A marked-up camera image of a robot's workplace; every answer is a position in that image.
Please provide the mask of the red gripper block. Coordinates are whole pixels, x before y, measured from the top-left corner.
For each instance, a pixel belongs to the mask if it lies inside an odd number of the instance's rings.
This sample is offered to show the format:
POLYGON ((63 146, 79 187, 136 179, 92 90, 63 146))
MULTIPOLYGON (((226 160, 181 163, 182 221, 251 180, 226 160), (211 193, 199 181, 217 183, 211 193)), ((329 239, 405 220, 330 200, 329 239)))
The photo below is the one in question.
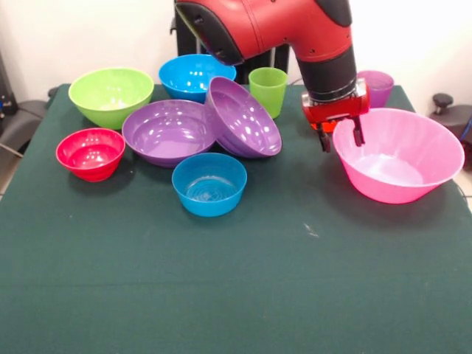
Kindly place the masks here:
POLYGON ((340 119, 352 118, 355 144, 361 147, 365 143, 360 115, 367 113, 370 107, 366 80, 356 80, 354 92, 340 100, 318 103, 307 92, 303 92, 301 102, 308 123, 318 131, 325 153, 330 152, 330 137, 325 131, 334 131, 336 121, 340 119))

